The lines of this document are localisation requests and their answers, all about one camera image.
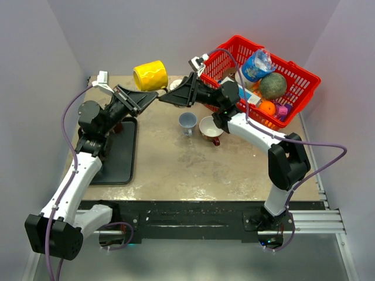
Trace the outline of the pale blue mug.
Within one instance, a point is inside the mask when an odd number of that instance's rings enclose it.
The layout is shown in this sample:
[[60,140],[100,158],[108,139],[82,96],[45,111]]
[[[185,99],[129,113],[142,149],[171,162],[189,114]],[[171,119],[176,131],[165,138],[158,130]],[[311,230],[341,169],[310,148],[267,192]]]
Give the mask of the pale blue mug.
[[191,112],[184,112],[178,119],[182,133],[185,136],[192,136],[197,124],[197,117]]

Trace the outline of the yellow mug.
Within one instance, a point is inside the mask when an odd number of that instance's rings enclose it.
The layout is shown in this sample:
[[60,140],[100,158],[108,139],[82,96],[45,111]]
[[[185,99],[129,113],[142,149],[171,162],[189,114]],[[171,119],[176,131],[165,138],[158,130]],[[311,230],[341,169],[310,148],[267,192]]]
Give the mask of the yellow mug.
[[156,91],[168,86],[167,70],[160,60],[134,67],[133,78],[140,91]]

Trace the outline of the brown floral mug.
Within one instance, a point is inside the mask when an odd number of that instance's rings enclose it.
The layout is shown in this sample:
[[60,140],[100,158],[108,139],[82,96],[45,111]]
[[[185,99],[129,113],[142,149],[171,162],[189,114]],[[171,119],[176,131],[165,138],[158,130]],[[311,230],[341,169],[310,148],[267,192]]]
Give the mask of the brown floral mug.
[[211,142],[214,146],[220,145],[219,137],[222,136],[224,130],[216,126],[212,116],[206,116],[200,121],[199,131],[205,140]]

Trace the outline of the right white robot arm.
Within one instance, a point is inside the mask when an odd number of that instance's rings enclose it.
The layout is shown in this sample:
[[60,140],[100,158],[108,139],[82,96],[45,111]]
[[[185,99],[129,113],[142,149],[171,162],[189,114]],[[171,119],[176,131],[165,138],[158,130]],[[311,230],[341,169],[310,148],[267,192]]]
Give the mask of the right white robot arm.
[[179,107],[191,107],[197,102],[217,107],[212,117],[219,129],[244,139],[267,154],[272,187],[255,221],[268,230],[276,229],[286,213],[292,188],[311,168],[299,135],[283,135],[247,117],[237,108],[239,87],[233,81],[211,88],[192,72],[159,100]]

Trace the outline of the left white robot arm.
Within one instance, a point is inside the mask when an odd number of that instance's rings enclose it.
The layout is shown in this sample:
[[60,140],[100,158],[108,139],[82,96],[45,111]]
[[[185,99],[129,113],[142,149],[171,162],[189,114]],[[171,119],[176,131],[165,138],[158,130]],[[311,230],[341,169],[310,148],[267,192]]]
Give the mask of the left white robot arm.
[[123,119],[137,117],[158,97],[156,91],[131,91],[117,85],[105,107],[89,100],[78,109],[79,140],[73,161],[51,200],[38,215],[30,214],[25,230],[36,253],[73,260],[83,241],[101,227],[121,224],[118,204],[99,201],[81,217],[76,212],[92,179],[110,152],[111,134]]

